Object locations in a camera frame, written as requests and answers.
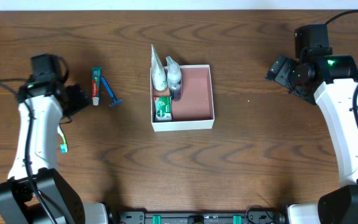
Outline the Colgate toothpaste tube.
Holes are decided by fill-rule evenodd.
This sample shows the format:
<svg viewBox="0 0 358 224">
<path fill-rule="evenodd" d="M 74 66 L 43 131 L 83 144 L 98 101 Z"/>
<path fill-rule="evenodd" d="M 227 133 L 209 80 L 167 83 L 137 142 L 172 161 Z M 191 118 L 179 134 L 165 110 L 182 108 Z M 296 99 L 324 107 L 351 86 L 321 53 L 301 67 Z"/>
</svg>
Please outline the Colgate toothpaste tube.
<svg viewBox="0 0 358 224">
<path fill-rule="evenodd" d="M 101 67 L 92 68 L 92 101 L 94 106 L 99 105 L 99 89 L 101 79 Z"/>
</svg>

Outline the blue disposable razor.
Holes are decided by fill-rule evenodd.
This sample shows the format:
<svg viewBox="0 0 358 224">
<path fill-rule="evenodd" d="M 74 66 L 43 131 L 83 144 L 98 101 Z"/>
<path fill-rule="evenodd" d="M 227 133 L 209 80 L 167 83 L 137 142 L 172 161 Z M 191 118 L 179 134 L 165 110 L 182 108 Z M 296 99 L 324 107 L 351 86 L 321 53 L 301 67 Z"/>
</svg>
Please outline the blue disposable razor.
<svg viewBox="0 0 358 224">
<path fill-rule="evenodd" d="M 116 95 L 114 94 L 113 90 L 109 86 L 109 84 L 104 76 L 101 77 L 101 81 L 102 81 L 107 93 L 109 94 L 110 98 L 112 99 L 112 103 L 110 104 L 110 106 L 115 106 L 115 105 L 118 105 L 119 103 L 121 103 L 122 99 L 116 98 Z"/>
</svg>

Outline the green white toothbrush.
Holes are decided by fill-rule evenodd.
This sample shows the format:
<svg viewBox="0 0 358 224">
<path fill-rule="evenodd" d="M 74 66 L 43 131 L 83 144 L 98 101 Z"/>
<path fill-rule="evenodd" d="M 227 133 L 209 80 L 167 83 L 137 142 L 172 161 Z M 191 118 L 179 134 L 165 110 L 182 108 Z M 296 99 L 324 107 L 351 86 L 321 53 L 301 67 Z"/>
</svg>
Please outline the green white toothbrush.
<svg viewBox="0 0 358 224">
<path fill-rule="evenodd" d="M 65 133 L 63 132 L 62 127 L 61 127 L 60 124 L 58 125 L 57 131 L 58 131 L 58 134 L 60 135 L 60 137 L 62 138 L 62 141 L 63 141 L 61 143 L 61 145 L 60 145 L 61 153 L 65 154 L 65 153 L 68 152 L 68 144 L 67 144 L 67 140 L 66 140 L 66 137 L 65 137 Z"/>
</svg>

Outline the white speckled cream tube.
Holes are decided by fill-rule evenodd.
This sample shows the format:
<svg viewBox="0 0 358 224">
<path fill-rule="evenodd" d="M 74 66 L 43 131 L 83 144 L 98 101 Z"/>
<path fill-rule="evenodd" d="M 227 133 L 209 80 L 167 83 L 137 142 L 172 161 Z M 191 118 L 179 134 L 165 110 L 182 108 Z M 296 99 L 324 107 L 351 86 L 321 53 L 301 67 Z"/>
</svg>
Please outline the white speckled cream tube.
<svg viewBox="0 0 358 224">
<path fill-rule="evenodd" d="M 153 45 L 151 45 L 151 50 L 151 75 L 154 89 L 157 91 L 165 91 L 167 89 L 165 69 Z"/>
</svg>

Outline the green Dettol soap bar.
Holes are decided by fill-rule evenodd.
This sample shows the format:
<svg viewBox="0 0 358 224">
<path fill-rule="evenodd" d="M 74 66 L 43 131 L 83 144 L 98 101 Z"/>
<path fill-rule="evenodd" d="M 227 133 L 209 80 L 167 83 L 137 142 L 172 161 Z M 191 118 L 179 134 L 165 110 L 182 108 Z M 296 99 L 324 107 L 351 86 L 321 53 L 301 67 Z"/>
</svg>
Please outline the green Dettol soap bar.
<svg viewBox="0 0 358 224">
<path fill-rule="evenodd" d="M 158 96 L 154 98 L 155 121 L 172 121 L 172 101 L 170 96 Z"/>
</svg>

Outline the clear pump bottle purple liquid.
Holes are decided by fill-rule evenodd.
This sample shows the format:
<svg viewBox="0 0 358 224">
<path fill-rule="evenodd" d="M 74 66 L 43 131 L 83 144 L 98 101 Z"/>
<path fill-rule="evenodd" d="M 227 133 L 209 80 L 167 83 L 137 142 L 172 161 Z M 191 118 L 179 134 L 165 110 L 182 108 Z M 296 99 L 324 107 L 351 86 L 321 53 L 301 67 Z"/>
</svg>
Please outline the clear pump bottle purple liquid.
<svg viewBox="0 0 358 224">
<path fill-rule="evenodd" d="M 167 84 L 170 89 L 172 101 L 179 101 L 182 97 L 182 74 L 179 64 L 171 56 L 166 57 L 167 61 Z"/>
</svg>

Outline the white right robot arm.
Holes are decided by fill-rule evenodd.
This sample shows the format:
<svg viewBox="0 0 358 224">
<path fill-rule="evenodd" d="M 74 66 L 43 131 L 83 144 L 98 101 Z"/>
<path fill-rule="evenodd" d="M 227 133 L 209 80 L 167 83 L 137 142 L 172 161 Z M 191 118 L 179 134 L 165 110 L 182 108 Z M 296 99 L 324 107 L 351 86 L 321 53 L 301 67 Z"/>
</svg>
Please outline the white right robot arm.
<svg viewBox="0 0 358 224">
<path fill-rule="evenodd" d="M 288 223 L 358 223 L 358 69 L 352 56 L 333 55 L 326 24 L 295 30 L 296 58 L 279 56 L 266 79 L 317 105 L 334 146 L 340 188 L 315 203 L 287 208 Z"/>
</svg>

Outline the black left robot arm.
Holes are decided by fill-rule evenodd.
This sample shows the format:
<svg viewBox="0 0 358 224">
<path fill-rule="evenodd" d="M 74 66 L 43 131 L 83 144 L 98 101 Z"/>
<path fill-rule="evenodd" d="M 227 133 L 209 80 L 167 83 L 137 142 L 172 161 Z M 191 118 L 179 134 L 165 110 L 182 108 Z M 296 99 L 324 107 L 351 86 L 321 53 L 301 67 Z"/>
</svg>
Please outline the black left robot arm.
<svg viewBox="0 0 358 224">
<path fill-rule="evenodd" d="M 84 204 L 60 175 L 60 121 L 90 104 L 79 85 L 66 86 L 66 61 L 53 54 L 31 58 L 32 74 L 15 92 L 21 117 L 16 157 L 0 184 L 0 215 L 6 223 L 108 223 L 105 204 Z"/>
</svg>

